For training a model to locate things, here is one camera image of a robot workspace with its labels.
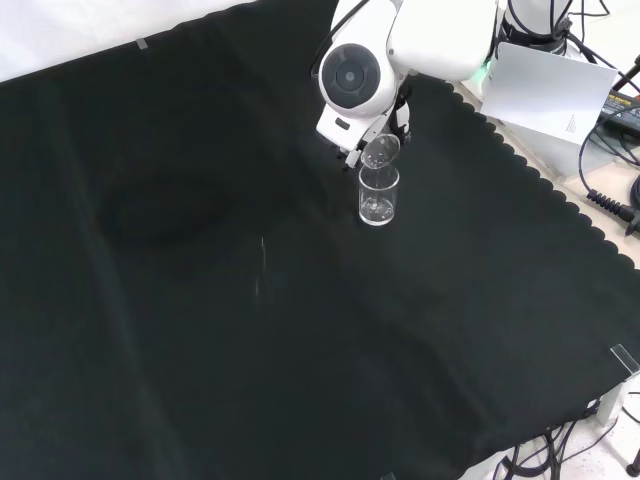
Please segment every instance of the black cable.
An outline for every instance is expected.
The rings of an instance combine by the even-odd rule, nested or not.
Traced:
[[[609,68],[613,68],[614,70],[616,70],[618,72],[618,75],[620,77],[622,77],[623,80],[626,80],[626,82],[629,85],[631,85],[633,88],[636,89],[636,91],[638,93],[640,93],[640,87],[638,87],[635,83],[633,83],[633,81],[629,77],[627,77],[624,73],[622,73],[620,70],[618,70],[615,66],[613,66],[607,60],[602,58],[600,55],[598,55],[596,52],[594,52],[589,47],[587,47],[584,43],[582,43],[580,40],[578,40],[578,38],[574,34],[569,33],[569,40],[571,40],[573,43],[575,43],[583,54],[585,52],[587,52],[590,55],[593,55],[594,57],[596,57],[598,60],[600,60],[602,63],[604,63]]]
[[[627,417],[629,417],[631,420],[633,420],[633,421],[634,421],[634,422],[636,422],[636,423],[640,423],[640,420],[638,420],[636,417],[634,417],[633,415],[631,415],[631,414],[629,413],[629,410],[627,410],[626,408],[622,407],[622,411],[623,411],[624,413],[626,413]]]
[[[571,38],[571,36],[569,36],[569,37],[567,37],[567,38],[568,38],[570,41],[572,41],[572,42],[573,42],[573,39]],[[578,45],[577,43],[576,43],[576,47],[578,47],[578,50],[580,50],[580,45]],[[591,55],[589,52],[586,52],[586,51],[582,51],[582,50],[580,50],[580,53],[582,53],[582,55],[584,56],[584,58],[586,58],[586,59],[587,59],[587,61],[588,61],[589,63],[593,63],[594,65],[597,65],[597,64],[598,64],[598,61],[596,60],[596,57],[594,57],[593,55]]]
[[[493,472],[493,480],[496,480],[498,478],[498,471],[500,470],[500,465],[502,464],[498,463],[498,465],[496,465],[496,469]]]
[[[591,131],[589,132],[589,134],[586,136],[586,138],[584,139],[584,142],[582,142],[582,146],[580,147],[580,153],[578,154],[578,173],[580,174],[580,180],[582,181],[582,184],[584,185],[584,188],[587,189],[587,191],[591,194],[593,192],[595,192],[595,190],[593,190],[589,184],[587,184],[586,179],[584,178],[584,172],[582,171],[582,157],[584,156],[584,150],[587,147],[587,142],[589,141],[589,139],[591,138],[591,135],[594,134],[594,132],[600,128],[602,125],[604,125],[605,123],[607,123],[609,120],[611,120],[614,116],[616,115],[620,115],[621,113],[625,113],[625,112],[630,112],[631,110],[635,110],[637,108],[640,108],[638,106],[631,106],[631,107],[625,107],[622,108],[616,112],[613,112],[607,116],[605,116],[604,118],[602,118],[602,120],[600,120],[598,123],[596,123],[594,125],[594,127],[591,129]]]
[[[507,478],[513,478],[513,470],[515,466],[518,464],[518,455],[520,455],[520,445],[516,445],[515,450],[513,451],[513,460],[511,461],[511,468],[509,469],[509,474]]]
[[[493,57],[493,52],[496,50],[496,46],[498,43],[499,33],[498,30],[498,8],[496,7],[496,16],[493,19],[493,32],[491,34],[491,46],[489,47],[489,53],[487,54],[487,58],[485,58],[484,63],[487,63]]]
[[[573,429],[576,428],[577,423],[578,423],[577,420],[571,423],[571,426],[569,427],[567,434],[564,436],[564,438],[562,439],[562,442],[560,442],[560,445],[556,449],[556,452],[555,452],[556,458],[558,459],[558,463],[560,464],[562,463],[562,457],[564,457],[564,451],[567,448],[567,442],[569,441],[569,437],[573,433]]]
[[[568,457],[567,457],[567,458],[565,458],[564,460],[560,460],[560,463],[561,463],[561,464],[566,463],[566,462],[568,462],[569,460],[571,460],[572,458],[575,458],[575,457],[577,457],[578,455],[581,455],[581,454],[583,454],[584,452],[586,452],[586,451],[588,451],[588,450],[591,450],[593,447],[595,447],[596,445],[598,445],[602,440],[604,440],[604,438],[605,438],[607,435],[609,435],[609,434],[611,433],[611,431],[612,431],[614,428],[616,428],[616,425],[617,425],[617,424],[618,424],[618,419],[616,419],[616,421],[615,421],[615,422],[613,422],[613,425],[611,425],[611,428],[609,428],[609,430],[607,430],[606,432],[604,432],[604,433],[600,436],[600,438],[599,438],[598,440],[596,440],[596,442],[595,442],[593,445],[591,445],[590,447],[587,447],[587,448],[583,448],[583,449],[582,449],[582,450],[580,450],[579,452],[574,453],[573,455],[568,456]]]
[[[631,198],[631,205],[633,205],[636,210],[640,210],[640,176],[633,182],[629,197]]]
[[[556,433],[556,435],[554,437],[551,438],[551,445],[553,445],[555,443],[555,441],[560,437],[560,434],[562,433],[562,431],[564,430],[564,427],[566,427],[566,424],[563,425],[562,427],[560,427],[560,430],[558,430],[558,433]],[[544,447],[542,447],[540,450],[533,452],[531,455],[529,455],[527,458],[525,458],[522,462],[520,462],[518,464],[519,467],[522,467],[525,463],[527,463],[529,460],[531,460],[533,457],[535,457],[536,455],[538,455],[539,453],[544,452],[545,450],[547,450],[549,448],[549,445],[545,445]]]
[[[606,13],[601,13],[600,15],[611,15],[611,12],[607,8],[607,5],[604,3],[604,0],[600,0],[600,5],[602,5],[602,8],[604,8],[604,11],[606,12]]]
[[[582,38],[581,38],[582,43],[584,43],[584,41],[587,38],[587,29],[585,27],[585,18],[586,17],[584,16],[584,10],[585,10],[584,3],[585,3],[585,0],[582,0],[582,15],[580,15],[580,22],[581,22],[581,25],[582,25]]]
[[[624,160],[625,162],[627,162],[629,165],[633,165],[635,167],[640,167],[640,163],[638,163],[638,159],[635,158],[635,155],[633,155],[633,153],[631,154],[631,156],[634,158],[634,160],[631,160],[627,157],[625,157],[624,155],[622,155],[617,149],[615,149],[608,141],[606,138],[604,138],[602,135],[600,135],[600,133],[598,133],[598,131],[596,130],[595,132],[593,132],[595,134],[596,137],[598,137],[600,139],[600,141],[602,143],[604,143],[607,148],[609,149],[609,153],[611,153],[611,155],[615,155],[616,157],[621,158],[622,160]]]
[[[518,18],[518,15],[516,14],[515,9],[513,8],[513,0],[508,0],[507,2],[507,6],[509,8],[509,12],[511,13],[511,16],[513,17],[513,20],[518,24],[518,26],[522,29],[523,32],[531,35],[534,38],[540,39],[540,40],[559,40],[560,38],[562,38],[562,36],[558,35],[558,27],[560,26],[560,22],[562,22],[562,20],[564,19],[565,15],[567,14],[567,12],[569,11],[569,8],[571,7],[571,4],[573,3],[573,0],[570,0],[567,3],[567,6],[565,7],[565,9],[562,11],[562,13],[560,14],[560,16],[558,17],[558,20],[555,22],[553,22],[553,17],[555,15],[555,0],[551,0],[551,8],[550,10],[550,28],[551,28],[551,33],[550,34],[544,34],[544,33],[537,33],[534,32],[533,30],[528,29],[524,23],[522,23],[522,21],[520,20],[520,18]]]
[[[620,133],[620,146],[625,152],[629,154],[631,158],[633,158],[633,161],[636,162],[636,165],[640,165],[640,160],[638,160],[638,157],[634,155],[634,153],[629,148],[629,145],[627,145],[627,142],[624,139],[624,133]]]
[[[351,9],[351,11],[349,11],[349,13],[347,13],[344,17],[342,17],[342,20],[340,20],[336,24],[336,26],[331,29],[329,34],[326,37],[324,37],[324,39],[320,43],[320,46],[318,47],[318,50],[316,51],[315,57],[313,57],[313,63],[311,63],[311,69],[310,69],[311,78],[318,78],[318,72],[315,71],[316,64],[318,63],[318,60],[320,59],[320,57],[324,55],[328,50],[333,36],[338,32],[338,30],[340,30],[344,26],[345,23],[347,23],[351,19],[351,17],[353,17],[356,13],[358,13],[360,9],[364,7],[368,2],[369,0],[361,0],[360,3],[358,3],[355,7]]]
[[[571,12],[569,13],[569,15],[580,15],[583,17],[608,17],[609,15],[611,15],[611,12],[605,5],[604,0],[600,0],[600,5],[602,5],[602,8],[604,9],[605,13],[585,13],[583,9],[582,12]]]
[[[606,145],[602,145],[601,143],[596,142],[593,138],[590,138],[589,141],[591,143],[593,143],[594,145],[596,145],[597,147],[600,147],[600,149],[604,150],[609,155],[615,155],[616,154],[616,152],[612,152],[610,149],[608,149]]]

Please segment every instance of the clear plastic cup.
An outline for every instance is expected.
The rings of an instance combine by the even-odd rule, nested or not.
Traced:
[[[393,162],[400,153],[400,140],[392,134],[378,135],[364,147],[360,160],[368,168],[382,168]]]
[[[386,225],[396,213],[400,174],[395,167],[360,169],[360,218],[367,225]]]

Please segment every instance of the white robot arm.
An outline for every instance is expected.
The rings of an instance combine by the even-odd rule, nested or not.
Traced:
[[[553,7],[553,0],[509,0],[509,6],[522,12],[518,20],[541,29],[544,39],[551,37],[550,2]],[[557,0],[556,18],[566,16],[570,4]],[[409,107],[401,87],[407,77],[470,78],[491,49],[496,13],[496,0],[340,0],[333,43],[318,71],[326,106],[317,130],[339,147],[351,167],[382,131],[392,131],[404,143]],[[516,34],[527,35],[510,12],[505,21]]]

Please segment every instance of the floor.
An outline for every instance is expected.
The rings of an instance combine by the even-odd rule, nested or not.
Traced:
[[[632,380],[631,391],[640,392],[640,377]],[[626,409],[640,419],[640,395],[630,395],[625,401]],[[595,417],[576,425],[567,443],[565,458],[575,452],[592,445],[606,429],[598,424]],[[537,439],[521,447],[520,458],[526,458],[544,446],[544,441]],[[631,463],[640,449],[640,425],[622,413],[613,431],[593,449],[578,455],[562,466],[562,480],[628,480],[626,467]],[[535,466],[544,462],[545,454],[538,455],[527,462],[527,466]],[[505,470],[498,474],[498,479],[505,477]],[[493,470],[487,473],[485,480],[493,478]],[[549,480],[549,472],[537,477]]]

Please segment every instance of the wire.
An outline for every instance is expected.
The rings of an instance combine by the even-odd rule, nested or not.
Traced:
[[[609,15],[611,15],[611,12],[605,5],[604,0],[600,0],[600,5],[602,5],[605,13],[584,13],[583,10],[582,12],[571,12],[569,13],[569,15],[581,15],[583,17],[608,17]]]
[[[570,36],[568,37],[568,39],[573,42],[573,39]],[[589,63],[593,63],[594,65],[598,64],[598,61],[596,60],[596,57],[591,55],[589,52],[582,51],[580,49],[580,45],[578,45],[576,42],[573,42],[573,43],[576,44],[576,47],[578,47],[578,50],[580,50],[580,53],[582,53],[582,55],[584,55],[584,58],[586,58]]]
[[[573,43],[575,43],[583,54],[586,52],[586,53],[588,53],[590,55],[593,55],[594,57],[596,57],[598,60],[600,60],[602,63],[604,63],[609,68],[613,68],[614,70],[616,70],[618,72],[618,75],[620,75],[620,77],[622,77],[622,79],[626,80],[629,85],[631,85],[633,88],[636,89],[636,91],[638,93],[640,93],[640,87],[638,87],[635,83],[633,83],[633,81],[631,81],[631,79],[629,77],[627,77],[624,73],[622,73],[620,70],[618,70],[615,66],[613,66],[607,60],[602,58],[600,55],[598,55],[596,52],[594,52],[589,47],[587,47],[584,43],[582,43],[580,40],[578,40],[578,37],[576,37],[574,34],[569,33],[569,40],[571,40]]]
[[[580,22],[581,22],[581,26],[582,26],[582,43],[584,43],[585,39],[587,38],[587,29],[585,27],[585,16],[584,16],[584,4],[585,4],[585,0],[582,0],[582,15],[580,15]]]
[[[563,425],[562,427],[560,427],[560,430],[558,430],[558,433],[556,433],[556,435],[551,439],[551,445],[554,444],[554,442],[560,437],[560,434],[562,433],[562,431],[564,430],[564,427],[566,427],[567,425]],[[540,450],[532,453],[531,455],[529,455],[527,458],[525,458],[522,462],[520,462],[518,464],[519,467],[522,467],[525,463],[527,463],[529,460],[531,460],[533,457],[535,457],[536,455],[538,455],[539,453],[544,452],[545,450],[547,450],[549,448],[549,445],[545,445],[544,447],[542,447]]]
[[[620,115],[625,112],[630,112],[631,110],[636,110],[637,108],[640,108],[640,107],[632,105],[631,107],[625,107],[616,112],[610,113],[609,115],[607,115],[606,117],[604,117],[602,120],[600,120],[598,123],[594,125],[594,127],[591,129],[591,131],[588,133],[588,135],[584,139],[584,142],[582,142],[582,146],[580,147],[580,153],[578,154],[578,173],[580,174],[580,180],[582,181],[584,188],[586,188],[589,193],[592,193],[593,189],[587,184],[587,180],[584,177],[584,172],[582,171],[582,157],[584,156],[584,150],[587,147],[587,142],[591,138],[591,135],[593,135],[598,128],[600,128],[602,125],[607,123],[614,116]]]
[[[569,430],[567,431],[567,434],[564,436],[564,438],[562,439],[562,442],[560,442],[560,445],[558,446],[558,449],[555,452],[556,458],[558,459],[559,464],[562,463],[562,457],[564,457],[564,451],[567,447],[567,442],[569,441],[569,437],[573,433],[573,429],[576,428],[577,423],[578,421],[576,420],[571,424],[571,426],[569,427]]]
[[[579,452],[576,452],[576,453],[574,453],[573,455],[570,455],[569,457],[565,458],[564,460],[560,460],[560,463],[561,463],[561,464],[562,464],[562,463],[566,463],[566,462],[568,462],[569,460],[571,460],[572,458],[575,458],[575,457],[577,457],[578,455],[581,455],[581,454],[583,454],[584,452],[586,452],[586,451],[588,451],[588,450],[591,450],[593,447],[595,447],[596,445],[598,445],[602,440],[604,440],[604,438],[605,438],[607,435],[609,435],[609,434],[612,432],[612,430],[613,430],[614,428],[616,428],[616,425],[617,425],[617,424],[618,424],[618,419],[616,419],[616,421],[615,421],[615,422],[613,422],[613,425],[611,425],[611,428],[609,428],[609,430],[607,430],[606,432],[604,432],[604,433],[600,436],[600,438],[599,438],[598,440],[596,440],[596,442],[595,442],[593,445],[591,445],[590,447],[587,447],[587,448],[583,448],[583,449],[582,449],[582,450],[580,450]]]
[[[569,8],[571,7],[571,4],[573,3],[573,0],[569,0],[569,2],[567,3],[567,6],[565,7],[565,9],[562,11],[562,13],[560,14],[560,16],[558,17],[558,20],[555,22],[553,22],[554,20],[554,15],[555,15],[555,0],[550,0],[551,1],[551,7],[549,9],[550,11],[550,22],[549,22],[549,27],[550,27],[550,34],[543,34],[543,33],[537,33],[534,32],[533,30],[528,29],[524,23],[522,23],[522,21],[520,20],[520,18],[518,18],[518,15],[516,14],[515,9],[513,8],[513,0],[508,0],[507,2],[507,6],[509,8],[509,12],[511,13],[511,16],[513,17],[513,20],[518,24],[518,26],[522,29],[523,32],[531,35],[534,38],[538,38],[540,40],[559,40],[560,38],[562,38],[562,36],[558,35],[558,27],[560,26],[560,22],[562,22],[562,19],[565,17],[565,15],[567,14],[567,12],[569,11]]]
[[[627,145],[627,142],[624,140],[624,133],[620,133],[620,146],[625,152],[629,154],[631,158],[633,158],[633,161],[636,162],[636,165],[640,165],[640,160],[638,160],[638,157],[634,155],[634,153],[629,148],[629,145]]]
[[[602,150],[607,152],[609,155],[615,155],[616,154],[616,152],[612,152],[610,149],[608,149],[606,145],[602,145],[601,143],[596,142],[593,138],[590,138],[589,141],[591,143],[593,143],[594,145],[597,145],[598,147],[600,147]]]
[[[609,153],[611,153],[611,155],[615,155],[616,157],[620,157],[622,160],[627,162],[629,165],[634,165],[636,167],[640,167],[640,163],[638,163],[638,159],[635,158],[633,153],[631,154],[631,156],[634,158],[634,160],[631,160],[631,159],[625,157],[624,155],[622,155],[618,150],[613,148],[613,146],[607,141],[607,139],[604,138],[602,135],[600,135],[600,133],[598,133],[597,130],[595,132],[593,132],[593,133],[595,134],[596,137],[598,137],[600,139],[600,141],[602,143],[604,143],[607,146],[607,148],[610,150]]]
[[[351,17],[353,17],[356,13],[358,13],[360,9],[364,7],[368,2],[369,0],[361,0],[360,3],[358,3],[355,7],[351,9],[351,11],[349,11],[349,13],[347,13],[344,17],[342,17],[342,20],[340,20],[336,24],[336,26],[331,29],[329,34],[326,37],[324,37],[324,39],[320,43],[320,46],[318,47],[318,50],[316,51],[316,55],[313,57],[313,63],[311,64],[311,69],[310,69],[311,78],[318,78],[319,72],[315,72],[316,65],[320,57],[324,55],[327,49],[329,48],[330,42],[332,41],[333,36],[338,32],[338,30],[340,30],[344,26],[345,23],[347,23],[351,19]]]
[[[516,448],[513,451],[513,460],[511,461],[511,468],[509,469],[509,475],[507,478],[513,478],[513,471],[518,463],[518,455],[520,455],[520,445],[516,445]]]
[[[502,464],[498,463],[498,465],[496,465],[496,469],[493,472],[493,480],[496,480],[498,478],[498,471],[500,471],[500,465]]]
[[[640,423],[640,420],[638,420],[636,417],[634,417],[633,415],[631,415],[631,414],[629,413],[629,410],[627,410],[626,408],[622,407],[622,411],[623,411],[624,413],[626,413],[626,414],[627,414],[627,417],[629,417],[631,420],[633,420],[633,421],[634,421],[634,422],[636,422],[636,423]]]

